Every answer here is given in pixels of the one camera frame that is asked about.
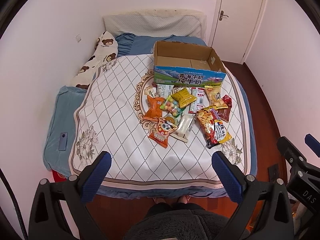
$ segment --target person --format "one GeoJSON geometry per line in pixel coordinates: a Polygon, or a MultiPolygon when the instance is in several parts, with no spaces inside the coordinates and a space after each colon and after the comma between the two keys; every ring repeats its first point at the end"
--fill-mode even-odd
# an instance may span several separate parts
{"type": "MultiPolygon", "coordinates": [[[[195,240],[214,239],[228,221],[227,217],[206,211],[190,196],[181,196],[172,206],[163,198],[154,198],[144,219],[127,232],[123,240],[195,240]]],[[[245,230],[242,238],[249,236],[245,230]]]]}

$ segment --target light switch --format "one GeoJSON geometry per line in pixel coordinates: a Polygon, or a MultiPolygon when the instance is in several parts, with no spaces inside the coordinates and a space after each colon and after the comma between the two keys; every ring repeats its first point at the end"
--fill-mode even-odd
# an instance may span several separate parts
{"type": "Polygon", "coordinates": [[[77,42],[80,42],[80,41],[81,41],[81,36],[80,36],[80,34],[78,34],[78,35],[76,36],[76,40],[77,40],[77,42]]]}

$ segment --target black pants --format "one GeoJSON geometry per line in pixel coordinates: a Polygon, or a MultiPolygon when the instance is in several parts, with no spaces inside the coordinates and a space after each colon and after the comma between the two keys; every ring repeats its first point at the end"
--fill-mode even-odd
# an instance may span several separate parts
{"type": "Polygon", "coordinates": [[[201,206],[195,204],[195,203],[175,203],[172,205],[172,207],[167,204],[167,203],[158,203],[153,205],[147,212],[145,218],[147,217],[151,217],[154,216],[156,214],[160,214],[163,212],[167,212],[167,211],[172,211],[172,210],[179,210],[179,209],[189,209],[189,210],[195,210],[195,209],[201,209],[201,210],[205,210],[204,208],[202,208],[201,206]]]}

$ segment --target baseboard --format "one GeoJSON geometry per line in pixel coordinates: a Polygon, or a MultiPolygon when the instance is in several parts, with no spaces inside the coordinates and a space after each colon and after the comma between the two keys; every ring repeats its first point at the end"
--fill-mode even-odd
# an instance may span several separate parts
{"type": "MultiPolygon", "coordinates": [[[[276,119],[275,119],[275,117],[273,115],[273,112],[271,110],[271,107],[270,107],[270,105],[268,103],[268,100],[267,100],[265,94],[263,93],[263,90],[261,89],[261,87],[260,87],[258,81],[256,80],[255,76],[252,74],[252,72],[251,72],[250,68],[248,67],[248,65],[244,62],[243,66],[246,68],[246,70],[248,71],[249,75],[252,77],[252,80],[255,82],[257,89],[260,90],[259,91],[260,94],[263,95],[261,97],[262,103],[263,103],[265,109],[268,111],[268,114],[270,116],[270,124],[271,124],[271,126],[273,128],[273,131],[275,132],[276,139],[278,139],[278,138],[280,138],[281,135],[280,135],[280,132],[279,132],[278,125],[276,123],[276,119]]],[[[287,179],[287,181],[285,181],[285,184],[287,184],[287,182],[288,182],[287,164],[286,164],[286,160],[285,160],[285,158],[283,156],[281,156],[281,160],[282,160],[282,170],[283,170],[284,178],[287,179]]]]}

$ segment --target white door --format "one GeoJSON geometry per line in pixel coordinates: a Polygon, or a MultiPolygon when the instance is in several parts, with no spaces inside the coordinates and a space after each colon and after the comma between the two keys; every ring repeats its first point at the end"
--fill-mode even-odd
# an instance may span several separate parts
{"type": "Polygon", "coordinates": [[[222,0],[212,47],[221,60],[240,63],[258,20],[262,0],[222,0]]]}

